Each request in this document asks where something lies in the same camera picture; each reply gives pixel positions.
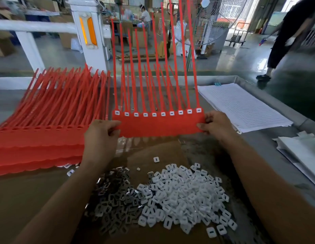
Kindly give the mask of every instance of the person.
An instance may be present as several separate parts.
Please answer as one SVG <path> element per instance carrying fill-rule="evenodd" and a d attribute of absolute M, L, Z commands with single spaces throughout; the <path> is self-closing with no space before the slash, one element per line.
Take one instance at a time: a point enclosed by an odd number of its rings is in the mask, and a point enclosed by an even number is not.
<path fill-rule="evenodd" d="M 13 244 L 70 243 L 94 185 L 116 152 L 119 121 L 95 120 L 85 133 L 80 167 L 25 226 Z M 249 200 L 277 244 L 315 243 L 315 208 L 277 175 L 219 111 L 198 128 L 229 153 Z"/>
<path fill-rule="evenodd" d="M 141 20 L 144 21 L 146 31 L 147 31 L 147 37 L 149 37 L 150 31 L 151 31 L 151 16 L 150 13 L 146 10 L 144 5 L 140 5 L 140 10 L 142 12 L 141 14 Z"/>
<path fill-rule="evenodd" d="M 280 31 L 268 58 L 267 71 L 263 75 L 258 75 L 257 80 L 271 79 L 273 70 L 292 46 L 292 43 L 288 45 L 288 40 L 296 38 L 309 26 L 314 13 L 315 0 L 300 0 L 290 9 L 282 23 L 276 28 L 276 31 Z"/>

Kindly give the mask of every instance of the person in black clothes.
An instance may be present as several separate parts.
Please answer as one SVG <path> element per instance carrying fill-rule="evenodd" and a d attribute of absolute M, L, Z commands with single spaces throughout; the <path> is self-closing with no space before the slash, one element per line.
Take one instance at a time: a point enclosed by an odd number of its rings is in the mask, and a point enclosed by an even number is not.
<path fill-rule="evenodd" d="M 266 74 L 258 75 L 256 77 L 257 80 L 267 81 L 271 79 L 273 69 L 277 67 L 292 46 L 285 46 L 287 40 L 300 35 L 312 21 L 314 13 L 315 0 L 300 0 L 291 8 L 284 17 L 283 22 L 279 25 L 280 31 L 268 58 L 267 72 Z"/>

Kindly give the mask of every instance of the hand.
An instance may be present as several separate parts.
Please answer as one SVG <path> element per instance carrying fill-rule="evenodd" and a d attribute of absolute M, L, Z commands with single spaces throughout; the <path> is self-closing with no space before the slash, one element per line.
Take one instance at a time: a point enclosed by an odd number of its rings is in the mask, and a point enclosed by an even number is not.
<path fill-rule="evenodd" d="M 120 121 L 94 120 L 84 134 L 85 147 L 81 165 L 102 172 L 115 156 L 120 130 L 112 131 Z"/>
<path fill-rule="evenodd" d="M 197 127 L 213 135 L 224 148 L 227 149 L 229 143 L 240 139 L 225 113 L 213 110 L 206 113 L 205 118 L 206 123 L 197 123 Z"/>

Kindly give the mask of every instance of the white post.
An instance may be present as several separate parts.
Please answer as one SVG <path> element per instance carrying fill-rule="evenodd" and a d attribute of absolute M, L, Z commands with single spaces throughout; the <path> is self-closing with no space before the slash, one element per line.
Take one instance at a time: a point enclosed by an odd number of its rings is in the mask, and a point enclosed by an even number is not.
<path fill-rule="evenodd" d="M 38 50 L 38 46 L 34 41 L 34 37 L 30 32 L 16 32 L 17 38 L 22 45 L 26 57 L 28 58 L 30 65 L 35 72 L 39 69 L 41 73 L 45 69 L 41 55 Z"/>
<path fill-rule="evenodd" d="M 88 67 L 92 73 L 97 69 L 107 72 L 105 43 L 102 36 L 101 13 L 96 0 L 69 0 L 78 37 L 84 51 Z"/>

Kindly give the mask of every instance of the left hand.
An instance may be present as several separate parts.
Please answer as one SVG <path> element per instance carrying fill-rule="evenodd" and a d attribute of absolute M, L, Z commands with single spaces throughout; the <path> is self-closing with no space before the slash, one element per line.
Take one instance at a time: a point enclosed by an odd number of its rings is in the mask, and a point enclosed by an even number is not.
<path fill-rule="evenodd" d="M 94 120 L 84 134 L 85 147 L 81 165 L 102 172 L 115 156 L 120 130 L 112 129 L 120 121 Z"/>

